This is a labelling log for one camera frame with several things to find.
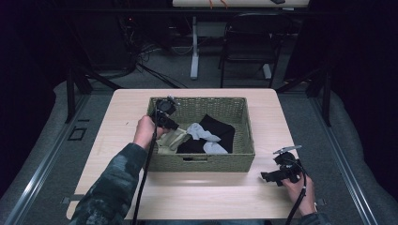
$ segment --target metal rail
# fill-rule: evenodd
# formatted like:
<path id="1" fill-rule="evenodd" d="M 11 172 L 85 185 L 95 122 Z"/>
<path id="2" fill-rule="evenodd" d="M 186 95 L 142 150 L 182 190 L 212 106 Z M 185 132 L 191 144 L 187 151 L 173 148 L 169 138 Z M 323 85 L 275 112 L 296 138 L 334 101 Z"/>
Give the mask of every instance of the metal rail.
<path id="1" fill-rule="evenodd" d="M 32 176 L 28 185 L 26 186 L 21 198 L 17 201 L 11 213 L 8 215 L 6 224 L 22 224 L 23 220 L 30 209 L 33 201 L 36 199 L 38 192 L 50 174 L 52 167 L 61 153 L 61 146 L 68 133 L 73 130 L 74 124 L 77 121 L 78 115 L 87 104 L 89 96 L 82 95 L 76 106 L 76 115 L 72 118 L 70 123 L 65 124 L 58 137 L 55 140 L 54 146 L 49 153 L 44 157 L 38 166 L 35 174 Z"/>
<path id="2" fill-rule="evenodd" d="M 340 172 L 342 173 L 343 179 L 345 181 L 345 184 L 347 185 L 349 193 L 351 194 L 354 204 L 357 206 L 363 224 L 378 224 L 372 212 L 372 209 L 370 208 L 369 203 L 367 202 L 366 197 L 363 194 L 362 188 L 360 187 L 360 184 L 358 183 L 355 175 L 351 170 L 343 149 L 333 133 L 332 127 L 328 127 L 323 120 L 322 114 L 320 112 L 319 103 L 313 97 L 310 97 L 310 102 L 316 112 L 316 117 L 319 120 L 319 123 L 322 125 L 322 128 L 328 135 L 330 144 L 332 146 L 332 154 Z"/>

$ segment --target black curtain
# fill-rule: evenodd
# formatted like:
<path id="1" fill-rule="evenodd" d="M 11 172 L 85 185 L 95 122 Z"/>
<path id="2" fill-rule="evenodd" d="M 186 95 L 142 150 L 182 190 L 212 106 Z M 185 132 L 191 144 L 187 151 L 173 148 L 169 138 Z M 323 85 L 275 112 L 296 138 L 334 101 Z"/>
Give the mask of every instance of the black curtain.
<path id="1" fill-rule="evenodd" d="M 310 10 L 346 12 L 340 21 L 306 20 L 285 78 L 295 79 L 328 62 L 332 90 L 342 99 L 375 179 L 398 200 L 398 26 L 393 1 L 312 0 Z M 333 49 L 339 35 L 344 46 Z"/>
<path id="2" fill-rule="evenodd" d="M 46 124 L 68 66 L 34 1 L 2 1 L 0 27 L 3 195 Z"/>

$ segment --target hand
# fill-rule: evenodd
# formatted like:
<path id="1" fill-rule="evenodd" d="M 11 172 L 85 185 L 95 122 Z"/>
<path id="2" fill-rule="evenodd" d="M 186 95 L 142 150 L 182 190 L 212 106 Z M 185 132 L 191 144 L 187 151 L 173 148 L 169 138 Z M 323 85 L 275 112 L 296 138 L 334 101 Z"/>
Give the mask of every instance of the hand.
<path id="1" fill-rule="evenodd" d="M 155 124 L 153 123 L 152 119 L 148 115 L 144 115 L 143 118 L 138 121 L 137 129 L 134 135 L 134 141 L 132 142 L 146 149 L 152 141 L 152 135 L 154 131 Z M 156 131 L 158 139 L 163 133 L 167 133 L 169 130 L 162 127 L 157 127 Z"/>
<path id="2" fill-rule="evenodd" d="M 299 177 L 300 179 L 296 184 L 292 183 L 289 179 L 282 180 L 283 185 L 287 188 L 287 192 L 289 193 L 289 197 L 292 203 L 296 202 L 302 190 L 302 187 L 304 186 L 304 178 L 302 176 L 302 173 L 299 174 Z M 316 212 L 316 208 L 314 205 L 315 203 L 314 182 L 313 179 L 311 179 L 311 177 L 309 177 L 308 175 L 306 177 L 307 177 L 307 188 L 305 196 L 298 207 L 298 210 L 300 211 L 302 216 Z"/>

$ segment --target person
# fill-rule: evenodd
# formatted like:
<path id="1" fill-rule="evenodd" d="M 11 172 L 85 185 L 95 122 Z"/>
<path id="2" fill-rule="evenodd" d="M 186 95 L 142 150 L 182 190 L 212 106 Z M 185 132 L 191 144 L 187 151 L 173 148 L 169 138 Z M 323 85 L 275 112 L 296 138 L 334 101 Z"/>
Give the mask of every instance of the person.
<path id="1" fill-rule="evenodd" d="M 154 131 L 157 137 L 168 132 L 162 127 L 155 127 L 152 119 L 144 115 L 137 124 L 137 129 L 131 143 L 128 143 L 116 156 L 112 158 L 99 179 L 87 191 L 76 206 L 70 220 L 75 224 L 122 224 L 129 212 L 132 198 L 139 182 L 139 172 L 145 164 L 147 147 L 152 141 Z M 295 202 L 302 189 L 302 179 L 296 184 L 288 179 L 283 180 L 290 199 Z M 324 214 L 316 213 L 314 207 L 314 183 L 307 178 L 307 195 L 303 198 L 298 210 L 303 215 L 302 225 L 329 224 Z M 204 221 L 153 221 L 154 224 L 201 224 Z M 220 224 L 264 224 L 264 220 L 226 220 Z"/>

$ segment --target wire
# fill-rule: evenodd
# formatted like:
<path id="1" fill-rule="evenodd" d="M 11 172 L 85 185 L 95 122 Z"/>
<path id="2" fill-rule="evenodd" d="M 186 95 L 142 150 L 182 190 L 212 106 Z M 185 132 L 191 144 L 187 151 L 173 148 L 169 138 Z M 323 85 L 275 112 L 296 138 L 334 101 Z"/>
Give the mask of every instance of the wire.
<path id="1" fill-rule="evenodd" d="M 225 8 L 228 8 L 228 5 L 225 3 L 224 0 L 220 0 L 222 2 L 222 4 L 225 6 Z"/>
<path id="2" fill-rule="evenodd" d="M 159 72 L 157 72 L 157 71 L 155 71 L 155 70 L 153 70 L 153 69 L 151 69 L 151 68 L 149 68 L 149 67 L 144 66 L 144 65 L 141 64 L 141 63 L 137 63 L 137 66 L 139 66 L 140 68 L 142 68 L 143 70 L 147 71 L 149 74 L 151 74 L 151 75 L 154 76 L 155 78 L 158 78 L 159 80 L 161 80 L 162 82 L 168 84 L 168 85 L 171 86 L 171 87 L 180 88 L 179 86 L 177 86 L 177 85 L 174 84 L 173 82 L 169 81 L 168 79 L 171 79 L 171 80 L 173 80 L 174 82 L 179 83 L 179 84 L 182 85 L 183 87 L 188 88 L 188 87 L 187 87 L 186 85 L 184 85 L 182 82 L 179 82 L 178 80 L 176 80 L 176 79 L 174 79 L 174 78 L 172 78 L 172 77 L 170 77 L 170 76 L 167 76 L 167 75 L 165 75 L 165 74 L 161 74 L 161 73 L 159 73 Z"/>
<path id="3" fill-rule="evenodd" d="M 153 148 L 155 147 L 155 142 L 156 142 L 156 138 L 157 138 L 157 135 L 158 135 L 158 132 L 157 132 L 157 129 L 158 129 L 158 108 L 157 108 L 156 104 L 155 104 L 155 122 L 154 123 L 155 123 L 155 130 L 153 131 L 153 134 L 152 134 L 152 141 L 151 141 L 150 146 L 149 146 L 148 157 L 146 158 L 143 179 L 141 180 L 140 189 L 138 190 L 137 202 L 135 204 L 135 209 L 134 209 L 134 217 L 132 218 L 132 222 L 131 222 L 132 225 L 136 225 L 137 224 L 138 210 L 140 208 L 141 196 L 143 195 L 144 185 L 145 185 L 146 177 L 147 177 L 147 174 L 148 174 L 149 162 L 150 162 L 150 159 L 152 158 Z"/>
<path id="4" fill-rule="evenodd" d="M 124 70 L 124 71 L 122 71 L 120 73 L 116 73 L 116 74 L 112 74 L 112 75 L 100 74 L 100 76 L 103 77 L 103 78 L 106 78 L 108 80 L 112 80 L 112 79 L 116 79 L 116 78 L 126 77 L 127 75 L 131 74 L 133 71 L 134 71 L 133 68 L 129 68 L 129 69 L 126 69 L 126 70 Z M 95 80 L 94 78 L 91 78 L 90 76 L 86 76 L 86 77 L 87 77 L 87 79 Z"/>
<path id="5" fill-rule="evenodd" d="M 185 52 L 178 52 L 176 49 L 183 49 L 183 48 L 189 48 L 187 51 Z M 173 53 L 179 54 L 179 55 L 183 55 L 183 54 L 187 54 L 192 50 L 193 46 L 187 46 L 187 47 L 172 47 L 171 50 L 173 50 Z"/>
<path id="6" fill-rule="evenodd" d="M 305 196 L 305 192 L 307 191 L 307 173 L 305 172 L 304 168 L 301 167 L 296 161 L 290 160 L 290 159 L 286 159 L 286 160 L 295 163 L 300 168 L 300 170 L 302 171 L 303 179 L 304 179 L 304 186 L 302 187 L 302 190 L 301 190 L 300 194 L 298 195 L 298 199 L 296 200 L 296 203 L 293 205 L 293 208 L 290 211 L 289 216 L 287 217 L 287 221 L 285 223 L 285 225 L 289 225 L 290 222 L 292 221 L 293 216 L 295 215 L 296 211 L 298 210 L 302 199 Z"/>

